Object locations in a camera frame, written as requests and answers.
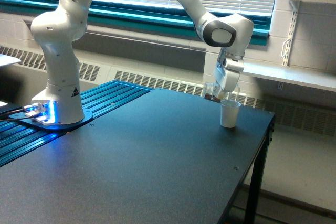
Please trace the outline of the dark round robot base plate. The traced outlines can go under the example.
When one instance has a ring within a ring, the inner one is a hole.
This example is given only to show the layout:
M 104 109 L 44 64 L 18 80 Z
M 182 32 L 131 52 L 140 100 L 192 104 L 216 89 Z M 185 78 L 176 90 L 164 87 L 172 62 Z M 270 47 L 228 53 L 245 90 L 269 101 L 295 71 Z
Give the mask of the dark round robot base plate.
M 47 123 L 42 123 L 38 122 L 35 119 L 22 119 L 25 117 L 24 112 L 19 112 L 15 113 L 9 116 L 10 119 L 14 119 L 16 122 L 19 124 L 23 124 L 25 126 L 29 127 L 35 127 L 37 129 L 42 129 L 46 131 L 56 131 L 56 132 L 61 132 L 61 131 L 72 131 L 75 130 L 89 122 L 92 121 L 93 119 L 93 114 L 91 111 L 84 110 L 84 118 L 77 122 L 77 123 L 72 123 L 72 124 L 47 124 Z

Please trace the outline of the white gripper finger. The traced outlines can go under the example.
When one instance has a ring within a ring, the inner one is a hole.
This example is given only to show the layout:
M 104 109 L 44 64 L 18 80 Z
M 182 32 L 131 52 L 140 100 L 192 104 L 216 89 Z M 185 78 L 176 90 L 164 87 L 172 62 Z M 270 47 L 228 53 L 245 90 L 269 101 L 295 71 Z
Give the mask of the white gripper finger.
M 232 92 L 237 86 L 240 74 L 233 70 L 216 67 L 214 77 L 222 90 Z

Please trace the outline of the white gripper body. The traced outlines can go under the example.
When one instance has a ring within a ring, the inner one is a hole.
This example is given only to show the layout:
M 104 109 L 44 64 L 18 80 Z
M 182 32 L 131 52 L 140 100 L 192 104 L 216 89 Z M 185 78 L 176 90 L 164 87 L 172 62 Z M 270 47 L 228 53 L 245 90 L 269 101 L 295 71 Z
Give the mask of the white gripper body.
M 240 56 L 221 50 L 217 58 L 216 66 L 230 71 L 243 72 L 244 60 Z

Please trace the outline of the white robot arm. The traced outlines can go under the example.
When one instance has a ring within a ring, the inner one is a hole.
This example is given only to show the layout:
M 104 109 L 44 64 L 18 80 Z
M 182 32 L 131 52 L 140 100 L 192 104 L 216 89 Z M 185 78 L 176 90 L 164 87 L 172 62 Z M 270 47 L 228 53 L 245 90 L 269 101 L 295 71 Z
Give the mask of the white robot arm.
M 244 55 L 254 23 L 240 15 L 216 17 L 200 0 L 177 0 L 192 19 L 198 37 L 207 45 L 220 48 L 214 76 L 220 89 L 235 89 L 244 69 Z M 39 111 L 30 111 L 37 122 L 69 125 L 84 119 L 79 91 L 79 61 L 72 42 L 87 30 L 92 0 L 59 0 L 56 10 L 35 17 L 31 24 L 34 40 L 41 46 L 46 61 L 46 88 L 33 97 Z

